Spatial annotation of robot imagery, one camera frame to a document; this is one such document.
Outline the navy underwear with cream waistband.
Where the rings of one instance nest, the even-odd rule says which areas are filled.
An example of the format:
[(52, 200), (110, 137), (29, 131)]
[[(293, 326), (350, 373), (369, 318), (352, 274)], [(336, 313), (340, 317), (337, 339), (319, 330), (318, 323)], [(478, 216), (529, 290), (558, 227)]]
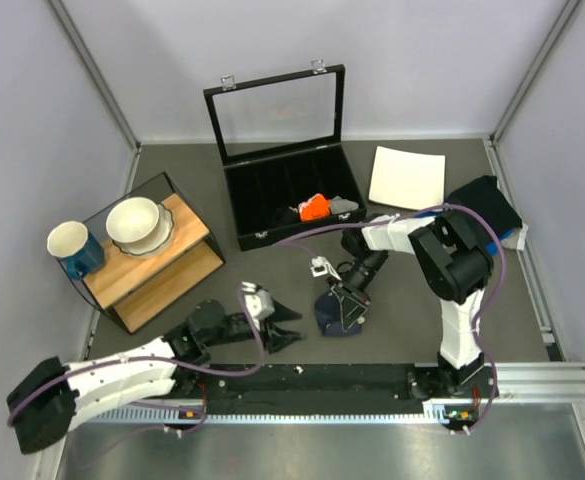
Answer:
[(349, 337), (363, 331), (361, 324), (354, 324), (349, 329), (343, 328), (340, 304), (331, 293), (325, 293), (316, 300), (314, 314), (319, 331), (324, 337)]

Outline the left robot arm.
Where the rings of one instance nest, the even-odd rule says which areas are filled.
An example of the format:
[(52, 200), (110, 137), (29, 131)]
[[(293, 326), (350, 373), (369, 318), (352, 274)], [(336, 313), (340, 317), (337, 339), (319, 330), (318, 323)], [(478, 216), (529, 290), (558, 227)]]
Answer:
[(54, 445), (88, 420), (151, 397), (188, 396), (211, 372), (209, 347), (256, 341), (275, 353), (301, 339), (280, 328), (301, 314), (276, 300), (250, 298), (229, 314), (216, 300), (197, 305), (178, 326), (148, 343), (97, 360), (38, 363), (8, 394), (8, 425), (24, 455)]

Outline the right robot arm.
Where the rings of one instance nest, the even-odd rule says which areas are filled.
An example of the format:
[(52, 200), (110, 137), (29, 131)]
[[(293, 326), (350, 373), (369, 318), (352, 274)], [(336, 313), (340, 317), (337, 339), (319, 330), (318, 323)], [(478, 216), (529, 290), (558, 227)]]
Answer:
[(473, 220), (459, 211), (402, 220), (377, 215), (365, 227), (347, 229), (342, 247), (353, 257), (346, 269), (337, 268), (328, 280), (328, 291), (314, 306), (324, 336), (351, 336), (361, 332), (371, 298), (366, 289), (390, 253), (413, 255), (424, 279), (439, 299), (442, 340), (437, 368), (414, 368), (407, 375), (411, 393), (429, 399), (439, 393), (464, 394), (485, 362), (477, 342), (477, 316), (488, 280), (492, 257), (473, 230)]

